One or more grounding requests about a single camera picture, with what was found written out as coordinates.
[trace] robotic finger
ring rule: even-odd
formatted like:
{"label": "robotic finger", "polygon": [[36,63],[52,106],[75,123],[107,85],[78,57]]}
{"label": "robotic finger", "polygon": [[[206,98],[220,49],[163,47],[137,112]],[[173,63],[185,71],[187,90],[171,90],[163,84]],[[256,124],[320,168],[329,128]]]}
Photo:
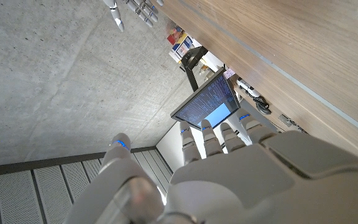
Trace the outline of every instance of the robotic finger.
{"label": "robotic finger", "polygon": [[153,23],[150,19],[143,13],[134,0],[122,0],[125,4],[128,5],[135,14],[137,14],[149,27],[153,27]]}
{"label": "robotic finger", "polygon": [[214,130],[208,120],[202,120],[201,130],[204,138],[204,148],[206,156],[213,156],[215,154],[223,153],[222,147],[215,136]]}
{"label": "robotic finger", "polygon": [[152,9],[153,13],[158,14],[157,9],[156,9],[155,6],[153,5],[153,3],[150,2],[150,0],[145,0],[145,3],[146,3],[146,5],[148,5],[149,8]]}
{"label": "robotic finger", "polygon": [[183,160],[185,165],[201,159],[196,142],[189,124],[186,121],[180,122],[180,136],[182,141]]}
{"label": "robotic finger", "polygon": [[123,32],[124,24],[122,23],[121,15],[119,13],[116,0],[103,0],[103,1],[107,6],[109,6],[112,18],[116,22],[116,24],[117,24],[118,28],[121,30],[121,32]]}
{"label": "robotic finger", "polygon": [[111,145],[64,223],[150,223],[163,212],[157,186],[131,159],[129,137],[120,133]]}
{"label": "robotic finger", "polygon": [[228,152],[246,147],[246,144],[233,132],[227,123],[221,124],[221,132]]}
{"label": "robotic finger", "polygon": [[264,139],[276,135],[268,127],[261,125],[260,122],[255,120],[246,110],[240,108],[236,112],[239,122],[246,130],[246,138],[249,138],[253,144],[260,143]]}
{"label": "robotic finger", "polygon": [[157,0],[157,3],[158,3],[160,6],[163,6],[163,5],[164,5],[164,1],[163,1],[163,0]]}
{"label": "robotic finger", "polygon": [[134,0],[135,3],[143,10],[154,22],[158,21],[158,17],[153,13],[153,10],[146,4],[144,0]]}

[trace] wooden desk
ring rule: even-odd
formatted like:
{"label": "wooden desk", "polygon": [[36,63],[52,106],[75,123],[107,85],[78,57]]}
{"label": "wooden desk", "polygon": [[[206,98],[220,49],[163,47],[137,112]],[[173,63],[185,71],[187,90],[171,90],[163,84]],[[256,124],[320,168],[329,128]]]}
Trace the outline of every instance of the wooden desk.
{"label": "wooden desk", "polygon": [[308,133],[358,155],[358,0],[158,7]]}

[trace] concrete ceiling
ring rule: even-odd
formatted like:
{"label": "concrete ceiling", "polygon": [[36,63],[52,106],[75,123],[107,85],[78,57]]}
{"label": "concrete ceiling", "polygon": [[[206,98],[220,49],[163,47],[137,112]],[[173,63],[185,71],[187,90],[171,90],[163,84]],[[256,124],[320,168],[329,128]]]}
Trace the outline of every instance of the concrete ceiling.
{"label": "concrete ceiling", "polygon": [[169,19],[148,28],[118,1],[0,1],[0,165],[154,146],[191,94],[169,57]]}

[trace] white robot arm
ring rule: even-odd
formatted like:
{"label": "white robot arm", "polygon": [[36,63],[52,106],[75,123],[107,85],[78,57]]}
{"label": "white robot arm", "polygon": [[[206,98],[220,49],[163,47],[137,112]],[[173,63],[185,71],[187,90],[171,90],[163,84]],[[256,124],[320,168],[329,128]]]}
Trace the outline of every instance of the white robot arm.
{"label": "white robot arm", "polygon": [[272,133],[243,109],[236,116],[252,145],[223,123],[224,154],[203,120],[205,159],[180,123],[185,165],[172,175],[165,206],[130,159],[129,138],[117,135],[65,223],[358,223],[357,156],[298,131]]}
{"label": "white robot arm", "polygon": [[[121,20],[121,15],[118,10],[117,2],[116,0],[103,0],[104,3],[109,6],[111,15],[116,22],[118,28],[122,31],[124,31],[124,24]],[[128,5],[128,7],[136,13],[149,27],[152,27],[153,24],[149,20],[149,17],[154,21],[158,21],[158,17],[153,12],[154,6],[150,2],[150,0],[122,0],[125,4]],[[157,1],[161,6],[163,6],[163,1],[158,0]]]}

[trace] electronic device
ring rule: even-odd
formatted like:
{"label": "electronic device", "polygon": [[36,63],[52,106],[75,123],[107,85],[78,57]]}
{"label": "electronic device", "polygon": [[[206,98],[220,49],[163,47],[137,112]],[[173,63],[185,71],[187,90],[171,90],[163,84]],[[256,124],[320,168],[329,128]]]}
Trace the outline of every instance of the electronic device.
{"label": "electronic device", "polygon": [[191,127],[201,130],[202,120],[208,120],[212,128],[215,128],[235,113],[240,104],[232,86],[223,75],[224,71],[224,68],[220,68],[171,113],[171,118],[187,121]]}
{"label": "electronic device", "polygon": [[272,113],[269,110],[269,104],[266,102],[265,98],[261,96],[260,93],[254,89],[254,87],[250,86],[242,78],[237,79],[237,84],[239,85],[240,89],[244,90],[245,93],[253,99],[259,112],[266,115]]}

